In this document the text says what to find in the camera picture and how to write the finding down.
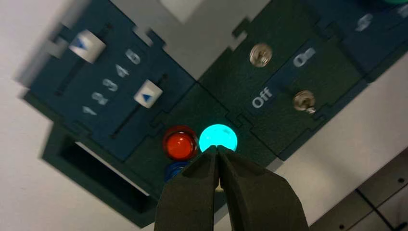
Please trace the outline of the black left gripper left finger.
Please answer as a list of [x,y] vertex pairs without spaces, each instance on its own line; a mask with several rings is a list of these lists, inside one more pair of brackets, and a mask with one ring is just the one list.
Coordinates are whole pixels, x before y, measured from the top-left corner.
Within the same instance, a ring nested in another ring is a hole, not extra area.
[[209,147],[163,188],[156,231],[212,231],[215,189],[219,184],[218,150]]

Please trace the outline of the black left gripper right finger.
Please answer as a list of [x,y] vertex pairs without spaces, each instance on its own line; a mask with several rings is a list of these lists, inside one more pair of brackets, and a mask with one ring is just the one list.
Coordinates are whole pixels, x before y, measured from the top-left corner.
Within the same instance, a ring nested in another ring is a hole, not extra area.
[[285,178],[223,146],[218,147],[218,164],[232,230],[309,229],[302,203]]

